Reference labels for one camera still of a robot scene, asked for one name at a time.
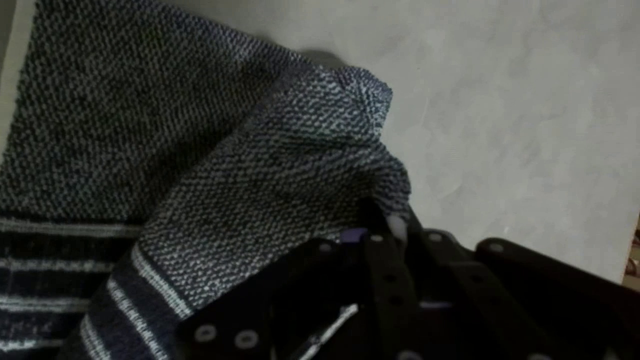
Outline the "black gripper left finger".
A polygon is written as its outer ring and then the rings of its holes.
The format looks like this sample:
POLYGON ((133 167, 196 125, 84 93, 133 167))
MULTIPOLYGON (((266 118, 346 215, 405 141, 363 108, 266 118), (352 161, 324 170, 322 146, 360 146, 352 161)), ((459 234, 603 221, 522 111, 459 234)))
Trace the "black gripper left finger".
POLYGON ((357 202, 366 228, 362 258, 367 273, 366 314, 374 322, 381 360, 427 360, 419 326, 417 295, 404 261, 404 246, 392 234, 381 209, 370 197, 357 202))

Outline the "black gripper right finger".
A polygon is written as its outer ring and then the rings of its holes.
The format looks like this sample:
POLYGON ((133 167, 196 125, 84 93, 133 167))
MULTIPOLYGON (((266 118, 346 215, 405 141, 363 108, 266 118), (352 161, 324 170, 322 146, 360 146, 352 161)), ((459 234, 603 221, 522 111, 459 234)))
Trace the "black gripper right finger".
POLYGON ((415 301, 405 352, 415 360, 562 360, 564 347, 486 264, 446 230, 407 221, 415 301))

